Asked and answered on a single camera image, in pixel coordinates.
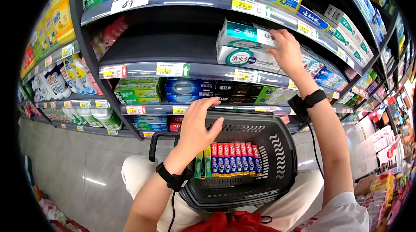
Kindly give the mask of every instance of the floor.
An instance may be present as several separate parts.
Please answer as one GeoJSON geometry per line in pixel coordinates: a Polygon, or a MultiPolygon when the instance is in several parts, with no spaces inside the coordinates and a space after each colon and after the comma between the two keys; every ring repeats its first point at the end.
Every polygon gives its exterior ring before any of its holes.
{"type": "MultiPolygon", "coordinates": [[[[377,167],[374,147],[369,139],[365,141],[374,128],[363,120],[344,129],[356,179],[377,167]]],[[[310,132],[298,133],[293,139],[298,168],[318,169],[310,132]]],[[[90,135],[27,119],[21,121],[19,141],[22,152],[32,158],[36,184],[63,213],[91,232],[122,231],[132,204],[121,178],[122,164],[130,155],[148,155],[149,141],[90,135]]],[[[158,142],[159,162],[172,146],[172,141],[158,142]]],[[[322,166],[317,141],[316,147],[322,166]]],[[[322,191],[298,223],[312,217],[321,206],[322,191]]]]}

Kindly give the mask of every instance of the detergent bottle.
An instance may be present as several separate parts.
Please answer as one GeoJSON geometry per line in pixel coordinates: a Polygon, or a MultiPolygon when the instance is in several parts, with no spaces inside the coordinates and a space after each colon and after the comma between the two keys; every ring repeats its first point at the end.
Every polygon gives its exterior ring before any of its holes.
{"type": "Polygon", "coordinates": [[[50,16],[58,43],[63,44],[75,39],[70,0],[52,0],[50,7],[50,16]]]}

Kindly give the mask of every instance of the yellow price label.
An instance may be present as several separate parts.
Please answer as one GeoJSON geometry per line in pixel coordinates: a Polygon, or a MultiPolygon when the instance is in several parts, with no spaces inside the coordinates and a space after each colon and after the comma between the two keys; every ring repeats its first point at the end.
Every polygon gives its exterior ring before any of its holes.
{"type": "Polygon", "coordinates": [[[253,9],[253,5],[251,3],[247,3],[241,0],[233,0],[232,6],[240,7],[240,8],[247,9],[247,10],[253,9]]]}

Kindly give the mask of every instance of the shopping basket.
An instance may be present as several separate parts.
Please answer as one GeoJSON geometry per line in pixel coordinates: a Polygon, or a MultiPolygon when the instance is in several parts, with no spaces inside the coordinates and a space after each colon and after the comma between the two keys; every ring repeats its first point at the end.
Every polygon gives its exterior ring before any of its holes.
{"type": "MultiPolygon", "coordinates": [[[[215,142],[251,142],[257,145],[263,176],[192,178],[180,191],[180,196],[192,208],[212,210],[265,203],[286,194],[297,175],[297,155],[284,122],[273,115],[208,110],[207,130],[219,117],[225,120],[215,142]]],[[[160,136],[174,136],[176,146],[180,134],[156,132],[153,135],[149,150],[149,159],[153,162],[160,136]]],[[[194,170],[194,164],[195,160],[188,168],[194,170]]]]}

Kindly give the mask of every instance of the hand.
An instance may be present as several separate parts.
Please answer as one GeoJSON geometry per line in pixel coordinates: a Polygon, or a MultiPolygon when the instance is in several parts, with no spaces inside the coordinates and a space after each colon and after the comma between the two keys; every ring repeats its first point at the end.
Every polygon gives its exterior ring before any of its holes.
{"type": "Polygon", "coordinates": [[[279,50],[271,48],[267,52],[273,54],[279,66],[289,78],[294,78],[299,73],[303,74],[305,70],[303,68],[300,46],[293,34],[286,29],[271,30],[270,34],[279,43],[279,50]]]}

